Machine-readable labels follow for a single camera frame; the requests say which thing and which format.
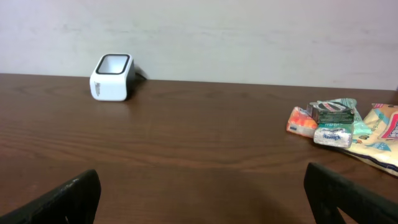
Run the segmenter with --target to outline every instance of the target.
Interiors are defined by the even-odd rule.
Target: white wall
[[[395,90],[397,0],[0,0],[0,72]]]

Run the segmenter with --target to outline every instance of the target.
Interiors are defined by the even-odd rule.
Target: wooden table
[[[95,223],[314,223],[309,162],[398,202],[398,179],[285,131],[294,106],[395,91],[148,81],[129,101],[92,99],[88,78],[0,75],[0,214],[84,170]]]

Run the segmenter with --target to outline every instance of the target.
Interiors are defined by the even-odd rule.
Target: snack package
[[[354,134],[372,134],[372,130],[363,122],[361,115],[356,110],[356,100],[352,98],[341,98],[335,100],[326,100],[324,102],[337,102],[354,110]]]
[[[293,111],[290,114],[286,130],[295,134],[312,138],[317,126],[317,123],[307,114],[305,110],[296,106],[293,108]]]
[[[354,110],[338,102],[313,102],[307,105],[307,112],[318,124],[354,122]]]
[[[373,104],[364,123],[373,133],[354,135],[351,147],[344,151],[398,176],[398,106]]]
[[[313,136],[315,143],[335,147],[349,147],[352,140],[352,124],[319,124]]]

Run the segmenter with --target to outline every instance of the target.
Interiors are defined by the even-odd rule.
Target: yellow bag
[[[363,120],[370,135],[354,135],[345,152],[363,162],[398,176],[398,106],[373,104]]]

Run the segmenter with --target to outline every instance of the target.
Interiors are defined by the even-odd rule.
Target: orange package
[[[296,106],[293,108],[292,114],[290,114],[290,118],[287,121],[286,131],[313,138],[317,126],[318,124],[305,110]]]

